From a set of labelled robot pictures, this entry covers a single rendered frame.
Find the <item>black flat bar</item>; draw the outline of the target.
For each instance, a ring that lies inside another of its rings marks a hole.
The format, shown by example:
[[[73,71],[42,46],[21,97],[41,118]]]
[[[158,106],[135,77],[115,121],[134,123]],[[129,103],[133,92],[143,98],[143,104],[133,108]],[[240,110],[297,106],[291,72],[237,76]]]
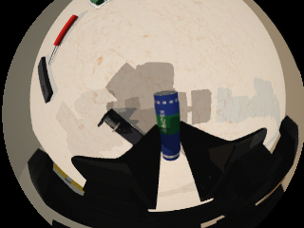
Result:
[[[39,61],[38,64],[38,76],[45,103],[48,103],[53,95],[52,86],[50,86],[50,80],[47,72],[46,57],[41,57],[41,61]]]

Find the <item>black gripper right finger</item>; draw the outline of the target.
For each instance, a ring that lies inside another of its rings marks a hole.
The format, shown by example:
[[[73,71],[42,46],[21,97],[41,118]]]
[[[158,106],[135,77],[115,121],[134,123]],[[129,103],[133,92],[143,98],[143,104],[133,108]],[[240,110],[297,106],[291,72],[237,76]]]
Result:
[[[180,143],[197,184],[200,202],[213,198],[213,191],[223,181],[233,162],[265,142],[266,133],[267,128],[260,128],[234,141],[225,141],[202,132],[196,126],[180,122]]]

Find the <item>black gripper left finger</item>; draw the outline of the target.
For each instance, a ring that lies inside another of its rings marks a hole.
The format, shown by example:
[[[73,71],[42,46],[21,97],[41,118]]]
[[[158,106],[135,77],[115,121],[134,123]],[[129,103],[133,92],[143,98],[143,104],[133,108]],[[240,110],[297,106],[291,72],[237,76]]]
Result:
[[[71,162],[85,180],[132,187],[148,210],[156,210],[161,162],[161,131],[158,124],[153,125],[136,145],[118,159],[77,155],[71,157]]]

